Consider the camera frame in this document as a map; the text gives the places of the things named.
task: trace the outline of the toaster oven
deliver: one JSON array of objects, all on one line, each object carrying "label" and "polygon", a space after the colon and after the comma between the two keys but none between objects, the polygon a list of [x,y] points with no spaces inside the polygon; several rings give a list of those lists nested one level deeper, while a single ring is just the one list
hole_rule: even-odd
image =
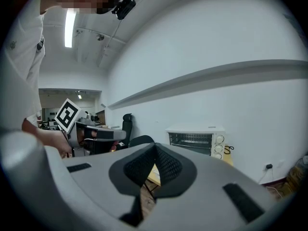
[{"label": "toaster oven", "polygon": [[226,132],[222,126],[179,123],[166,131],[170,145],[223,159]]}]

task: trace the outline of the white shirt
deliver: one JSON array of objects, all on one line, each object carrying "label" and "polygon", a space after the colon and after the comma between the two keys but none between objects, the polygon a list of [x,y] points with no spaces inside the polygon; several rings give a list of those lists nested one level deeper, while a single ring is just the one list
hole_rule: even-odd
[{"label": "white shirt", "polygon": [[15,20],[0,56],[1,76],[4,83],[1,93],[5,112],[0,114],[0,127],[21,128],[26,117],[40,111],[39,67],[45,55],[44,46],[37,52],[43,32],[40,0],[30,0]]}]

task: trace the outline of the desk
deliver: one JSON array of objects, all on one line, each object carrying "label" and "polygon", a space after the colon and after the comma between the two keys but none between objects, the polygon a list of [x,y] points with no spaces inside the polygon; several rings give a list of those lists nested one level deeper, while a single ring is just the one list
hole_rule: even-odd
[{"label": "desk", "polygon": [[[233,166],[233,160],[231,157],[231,154],[224,154],[223,156],[223,160],[230,164],[231,166]],[[152,168],[149,176],[148,176],[148,180],[150,180],[151,182],[155,183],[156,185],[160,186],[160,179],[157,177],[157,174],[154,173],[154,171],[157,170],[156,165],[154,165],[154,167]]]}]

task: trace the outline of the black chair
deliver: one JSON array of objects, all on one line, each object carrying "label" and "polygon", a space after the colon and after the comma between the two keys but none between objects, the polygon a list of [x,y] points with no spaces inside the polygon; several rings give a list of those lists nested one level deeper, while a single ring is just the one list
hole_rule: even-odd
[{"label": "black chair", "polygon": [[140,137],[136,137],[129,142],[128,147],[133,147],[140,144],[154,143],[154,140],[148,135],[142,135]]},{"label": "black chair", "polygon": [[130,135],[131,130],[133,128],[133,122],[132,122],[133,116],[131,114],[126,114],[123,116],[123,124],[122,124],[122,130],[126,132],[126,138],[122,140],[121,142],[124,145],[118,145],[117,150],[122,150],[128,148],[129,142],[130,142]]}]

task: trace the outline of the ceiling light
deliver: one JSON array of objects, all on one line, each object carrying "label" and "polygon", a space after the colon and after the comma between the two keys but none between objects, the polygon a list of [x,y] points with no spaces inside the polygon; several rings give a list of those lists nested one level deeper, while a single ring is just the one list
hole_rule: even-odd
[{"label": "ceiling light", "polygon": [[67,10],[65,20],[65,47],[72,48],[73,28],[76,12]]}]

